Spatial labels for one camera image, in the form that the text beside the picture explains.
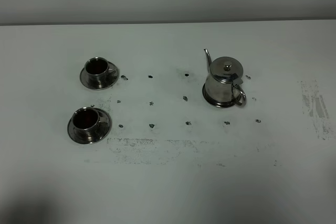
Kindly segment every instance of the stain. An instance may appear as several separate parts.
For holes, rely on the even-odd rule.
[[[112,99],[112,96],[110,96],[108,99],[98,98],[96,107],[110,113],[111,112],[111,99]]]
[[[334,139],[328,110],[316,80],[301,81],[302,113],[311,118],[318,139]]]
[[[179,150],[181,147],[187,147],[194,149],[193,152],[197,153],[198,148],[194,145],[191,140],[167,140],[167,142],[176,146],[176,150]]]
[[[193,83],[196,85],[203,85],[204,84],[204,77],[199,76],[198,74],[194,74],[186,69],[177,69],[176,70],[177,76],[187,82],[187,83]]]

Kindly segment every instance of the smudge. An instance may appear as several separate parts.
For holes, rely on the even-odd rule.
[[[112,96],[110,96],[110,98],[108,98],[108,99],[98,98],[97,103],[96,103],[96,107],[110,113],[111,112],[111,99],[112,99]]]
[[[193,152],[195,153],[198,152],[197,147],[190,140],[167,140],[167,141],[176,146],[177,150],[181,147],[191,147],[192,149],[194,149]]]
[[[319,86],[316,80],[301,81],[302,91],[302,113],[312,120],[313,128],[318,139],[334,139],[332,124],[329,120],[329,114],[320,95]]]

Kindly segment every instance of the white table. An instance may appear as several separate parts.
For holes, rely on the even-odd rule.
[[[244,108],[204,100],[203,48],[241,62]],[[335,223],[335,53],[335,20],[0,27],[0,217]],[[85,88],[96,56],[128,80]],[[76,144],[67,123],[91,105],[112,130]]]

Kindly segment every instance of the stainless steel cup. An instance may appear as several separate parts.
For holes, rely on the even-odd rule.
[[[101,57],[89,59],[80,73],[81,83],[94,90],[111,87],[119,77],[118,68]]]
[[[68,123],[68,134],[79,144],[92,144],[107,136],[111,126],[112,120],[107,112],[83,107],[72,115]]]

